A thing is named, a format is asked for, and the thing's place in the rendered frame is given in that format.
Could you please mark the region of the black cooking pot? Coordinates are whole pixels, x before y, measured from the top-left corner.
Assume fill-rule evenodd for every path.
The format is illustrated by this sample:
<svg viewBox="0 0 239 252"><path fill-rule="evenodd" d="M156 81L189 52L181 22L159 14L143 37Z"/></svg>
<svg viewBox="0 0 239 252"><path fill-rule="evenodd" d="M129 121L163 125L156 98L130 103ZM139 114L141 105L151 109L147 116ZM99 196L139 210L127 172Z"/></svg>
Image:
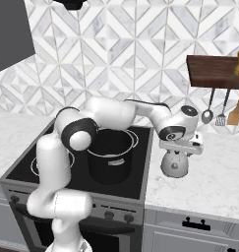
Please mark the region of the black cooking pot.
<svg viewBox="0 0 239 252"><path fill-rule="evenodd" d="M131 130L101 129L88 148L91 177L104 185L123 182L132 171L133 149L139 137Z"/></svg>

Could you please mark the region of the wooden spatula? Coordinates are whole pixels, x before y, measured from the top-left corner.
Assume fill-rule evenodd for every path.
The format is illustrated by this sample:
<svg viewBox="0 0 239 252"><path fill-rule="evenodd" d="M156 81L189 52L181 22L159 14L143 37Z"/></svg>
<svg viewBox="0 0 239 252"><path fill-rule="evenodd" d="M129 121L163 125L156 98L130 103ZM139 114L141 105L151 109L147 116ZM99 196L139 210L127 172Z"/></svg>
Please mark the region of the wooden spatula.
<svg viewBox="0 0 239 252"><path fill-rule="evenodd" d="M228 115L227 124L232 126L239 124L239 98L235 108Z"/></svg>

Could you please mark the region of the dark wooden wall shelf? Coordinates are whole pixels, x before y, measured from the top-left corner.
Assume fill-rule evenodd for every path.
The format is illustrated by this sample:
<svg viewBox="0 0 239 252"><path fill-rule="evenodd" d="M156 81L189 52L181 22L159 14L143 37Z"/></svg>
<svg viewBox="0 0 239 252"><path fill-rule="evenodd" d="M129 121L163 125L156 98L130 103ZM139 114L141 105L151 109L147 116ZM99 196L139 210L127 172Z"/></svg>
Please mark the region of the dark wooden wall shelf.
<svg viewBox="0 0 239 252"><path fill-rule="evenodd" d="M239 90L237 57L188 55L186 62L192 87Z"/></svg>

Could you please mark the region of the black ceiling lamp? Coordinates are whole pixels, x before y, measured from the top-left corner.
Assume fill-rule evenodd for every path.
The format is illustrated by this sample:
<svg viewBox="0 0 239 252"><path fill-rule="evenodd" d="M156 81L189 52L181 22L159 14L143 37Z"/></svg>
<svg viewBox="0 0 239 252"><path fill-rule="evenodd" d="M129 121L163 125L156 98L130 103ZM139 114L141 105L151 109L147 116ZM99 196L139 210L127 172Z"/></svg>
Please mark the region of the black ceiling lamp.
<svg viewBox="0 0 239 252"><path fill-rule="evenodd" d="M78 11L83 7L83 3L87 0L54 0L61 3L68 11Z"/></svg>

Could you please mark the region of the grey drawer front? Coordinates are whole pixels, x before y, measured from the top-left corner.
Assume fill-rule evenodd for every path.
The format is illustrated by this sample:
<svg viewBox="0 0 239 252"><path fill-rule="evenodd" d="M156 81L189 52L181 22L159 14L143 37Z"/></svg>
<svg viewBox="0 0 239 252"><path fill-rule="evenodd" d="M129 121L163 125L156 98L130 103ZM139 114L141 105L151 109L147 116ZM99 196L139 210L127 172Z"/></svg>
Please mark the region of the grey drawer front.
<svg viewBox="0 0 239 252"><path fill-rule="evenodd" d="M192 222L200 222L201 220L205 220L206 224L210 226L210 231L183 226L182 221L184 221L186 217L189 217L190 221ZM217 235L239 240L239 222L236 223L234 220L221 220L218 217L208 217L206 215L193 213L175 214L158 212L156 214L155 222L161 226L174 227L181 230L194 231L195 233Z"/></svg>

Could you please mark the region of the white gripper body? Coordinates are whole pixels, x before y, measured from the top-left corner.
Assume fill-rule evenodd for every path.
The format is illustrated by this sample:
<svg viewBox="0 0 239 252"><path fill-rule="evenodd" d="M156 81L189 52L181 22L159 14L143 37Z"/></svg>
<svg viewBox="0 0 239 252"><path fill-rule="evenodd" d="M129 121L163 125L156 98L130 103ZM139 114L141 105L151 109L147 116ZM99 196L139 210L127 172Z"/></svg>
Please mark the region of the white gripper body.
<svg viewBox="0 0 239 252"><path fill-rule="evenodd" d="M200 155L204 148L201 144L192 141L159 141L159 147L169 151Z"/></svg>

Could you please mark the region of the black stove with oven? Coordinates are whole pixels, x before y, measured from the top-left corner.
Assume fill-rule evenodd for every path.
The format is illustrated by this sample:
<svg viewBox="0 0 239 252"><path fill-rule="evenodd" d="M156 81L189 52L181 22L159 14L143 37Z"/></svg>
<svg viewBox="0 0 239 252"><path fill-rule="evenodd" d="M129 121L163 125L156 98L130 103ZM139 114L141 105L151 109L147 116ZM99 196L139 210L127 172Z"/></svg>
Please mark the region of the black stove with oven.
<svg viewBox="0 0 239 252"><path fill-rule="evenodd" d="M92 179L86 152L69 154L72 179L68 187L87 191L92 197L91 214L81 222L132 226L137 229L136 232L128 234L104 234L81 228L92 252L142 252L144 206L153 130L141 126L132 126L128 130L139 137L139 143L133 149L130 175L117 185L102 185ZM35 218L27 211L28 196L39 183L35 149L36 144L32 143L15 161L14 166L1 177L0 183L29 252L45 252L53 242L52 220ZM12 195L18 196L20 201L13 204ZM106 211L114 214L112 220L104 217ZM125 215L132 215L134 220L126 223Z"/></svg>

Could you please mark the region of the grey cupboard run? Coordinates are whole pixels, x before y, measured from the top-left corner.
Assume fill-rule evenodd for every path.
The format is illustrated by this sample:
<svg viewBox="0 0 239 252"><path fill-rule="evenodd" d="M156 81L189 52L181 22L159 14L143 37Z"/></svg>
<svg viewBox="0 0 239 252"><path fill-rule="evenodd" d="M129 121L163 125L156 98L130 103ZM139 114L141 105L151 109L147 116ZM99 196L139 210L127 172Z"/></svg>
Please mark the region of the grey cupboard run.
<svg viewBox="0 0 239 252"><path fill-rule="evenodd" d="M21 230L0 184L0 247L29 252Z"/></svg>

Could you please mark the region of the metal slotted spatula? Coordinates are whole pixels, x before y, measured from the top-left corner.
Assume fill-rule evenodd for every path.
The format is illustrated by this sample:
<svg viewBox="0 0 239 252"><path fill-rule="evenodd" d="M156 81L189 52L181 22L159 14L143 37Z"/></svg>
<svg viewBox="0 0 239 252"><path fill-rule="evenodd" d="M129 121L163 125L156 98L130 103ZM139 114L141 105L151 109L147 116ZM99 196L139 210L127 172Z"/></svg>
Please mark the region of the metal slotted spatula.
<svg viewBox="0 0 239 252"><path fill-rule="evenodd" d="M226 116L224 115L224 111L225 111L225 107L226 107L226 104L229 99L229 94L230 94L230 90L227 90L226 95L225 95L225 99L224 99L224 103L223 103L223 107L222 107L222 111L219 115L216 116L216 120L215 120L216 126L224 126L225 125Z"/></svg>

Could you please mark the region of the metal ladle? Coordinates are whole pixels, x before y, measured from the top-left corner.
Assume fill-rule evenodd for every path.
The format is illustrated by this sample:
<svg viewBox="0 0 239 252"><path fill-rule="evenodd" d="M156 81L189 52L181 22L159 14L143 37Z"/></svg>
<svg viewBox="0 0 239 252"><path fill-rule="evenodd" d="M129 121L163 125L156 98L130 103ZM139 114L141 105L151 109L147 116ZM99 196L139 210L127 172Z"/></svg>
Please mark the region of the metal ladle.
<svg viewBox="0 0 239 252"><path fill-rule="evenodd" d="M211 120L213 119L213 112L210 110L210 107L211 107L211 104L212 104L214 92L215 92L215 88L212 88L210 98L209 98L209 107L208 107L207 110L205 110L202 113L202 122L204 124L209 124L211 122Z"/></svg>

